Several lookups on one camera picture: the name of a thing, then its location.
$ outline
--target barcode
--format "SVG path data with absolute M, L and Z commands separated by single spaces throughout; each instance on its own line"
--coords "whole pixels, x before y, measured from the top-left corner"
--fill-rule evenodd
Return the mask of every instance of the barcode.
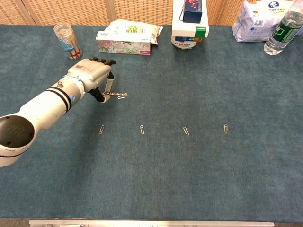
M 263 27 L 264 20 L 256 20 L 254 23 L 254 27 Z

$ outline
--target white container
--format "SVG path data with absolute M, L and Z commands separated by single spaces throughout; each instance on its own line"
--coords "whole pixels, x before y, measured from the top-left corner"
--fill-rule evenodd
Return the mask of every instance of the white container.
M 197 44 L 193 41 L 176 41 L 175 36 L 171 36 L 171 43 L 180 49 L 191 49 Z

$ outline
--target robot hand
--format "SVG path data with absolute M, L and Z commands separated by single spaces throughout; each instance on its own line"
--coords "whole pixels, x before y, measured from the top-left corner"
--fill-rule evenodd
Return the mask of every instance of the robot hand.
M 85 93 L 93 95 L 100 103 L 110 95 L 99 91 L 107 79 L 105 93 L 110 92 L 114 81 L 111 65 L 114 60 L 83 59 L 63 76 L 28 103 L 20 111 L 0 118 L 0 166 L 8 166 L 18 160 L 32 145 L 41 129 L 49 129 L 65 115 Z

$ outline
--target water bottle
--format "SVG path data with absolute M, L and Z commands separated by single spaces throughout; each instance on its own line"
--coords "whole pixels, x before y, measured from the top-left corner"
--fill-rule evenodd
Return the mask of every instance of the water bottle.
M 296 0 L 264 45 L 264 51 L 276 55 L 283 51 L 303 26 L 303 0 Z

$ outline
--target blue box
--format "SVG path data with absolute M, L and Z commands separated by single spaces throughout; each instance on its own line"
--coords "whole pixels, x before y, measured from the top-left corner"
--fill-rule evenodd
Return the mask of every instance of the blue box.
M 200 24 L 202 16 L 201 0 L 184 0 L 183 12 L 183 22 Z

